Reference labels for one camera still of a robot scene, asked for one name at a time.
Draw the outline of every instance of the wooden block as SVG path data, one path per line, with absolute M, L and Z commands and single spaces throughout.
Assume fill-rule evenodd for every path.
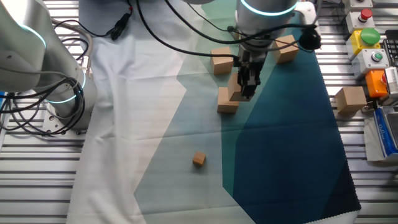
M 285 43 L 292 43 L 295 41 L 293 35 L 287 35 L 285 37 L 279 37 L 277 40 L 285 42 Z M 277 48 L 277 47 L 283 47 L 286 46 L 286 44 L 274 41 L 274 44 L 272 45 L 272 48 Z M 280 49 L 280 50 L 275 50 L 273 51 L 275 61 L 277 64 L 280 63 L 285 63 L 285 62 L 291 62 L 296 58 L 297 53 L 299 52 L 299 48 L 297 44 L 294 44 L 290 47 L 287 47 L 285 49 Z
M 363 87 L 343 87 L 336 95 L 336 106 L 339 113 L 355 113 L 366 106 L 366 97 Z
M 230 101 L 248 102 L 251 98 L 247 99 L 242 96 L 242 87 L 238 84 L 238 73 L 232 73 L 231 78 L 228 80 L 228 99 Z
M 192 162 L 195 165 L 198 165 L 201 167 L 201 166 L 203 166 L 203 163 L 205 163 L 205 159 L 206 159 L 206 154 L 204 154 L 203 152 L 197 151 L 192 159 Z
M 231 54 L 231 50 L 229 47 L 222 47 L 211 50 L 211 54 Z M 212 57 L 210 63 L 215 75 L 228 74 L 232 71 L 234 59 L 231 57 Z
M 238 110 L 239 102 L 229 101 L 228 99 L 228 88 L 218 88 L 218 105 L 217 112 L 219 113 L 236 113 Z

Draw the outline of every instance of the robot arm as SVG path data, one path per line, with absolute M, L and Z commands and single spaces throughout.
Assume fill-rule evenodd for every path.
M 0 0 L 0 21 L 0 67 L 29 72 L 0 70 L 0 91 L 40 92 L 65 77 L 32 72 L 63 73 L 76 79 L 84 91 L 86 109 L 74 129 L 87 129 L 96 100 L 95 84 L 61 43 L 42 0 Z M 76 107 L 75 97 L 70 85 L 61 85 L 46 100 L 59 116 L 67 117 Z
M 205 4 L 212 0 L 184 0 L 192 4 Z M 320 30 L 315 7 L 310 2 L 297 0 L 238 0 L 235 12 L 234 29 L 246 36 L 257 34 L 262 30 L 288 24 L 294 11 L 298 12 L 300 22 L 304 25 L 313 24 L 317 28 L 307 30 L 300 39 L 302 47 L 314 50 L 320 47 Z M 280 37 L 284 29 L 266 34 L 259 39 L 252 39 L 239 45 L 238 84 L 241 85 L 242 96 L 250 99 L 258 85 L 261 84 L 260 72 L 267 53 L 274 39 Z

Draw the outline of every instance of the dark blue fabric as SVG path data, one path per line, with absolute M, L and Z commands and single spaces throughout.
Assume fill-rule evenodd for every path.
M 315 54 L 273 70 L 236 143 L 233 197 L 256 223 L 360 209 Z

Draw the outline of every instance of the blue label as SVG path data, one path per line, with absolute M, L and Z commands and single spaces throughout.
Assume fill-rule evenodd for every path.
M 374 112 L 374 120 L 376 122 L 377 130 L 379 131 L 380 140 L 384 146 L 386 156 L 390 156 L 393 153 L 398 153 L 398 149 L 394 145 L 380 108 Z

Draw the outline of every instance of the red button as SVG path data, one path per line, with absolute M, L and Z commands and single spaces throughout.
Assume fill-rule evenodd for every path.
M 373 16 L 373 12 L 370 9 L 363 9 L 361 11 L 361 18 L 364 20 L 367 20 L 372 16 Z
M 385 85 L 387 85 L 387 79 L 386 79 L 386 74 L 384 73 L 383 76 L 381 77 L 381 82 Z

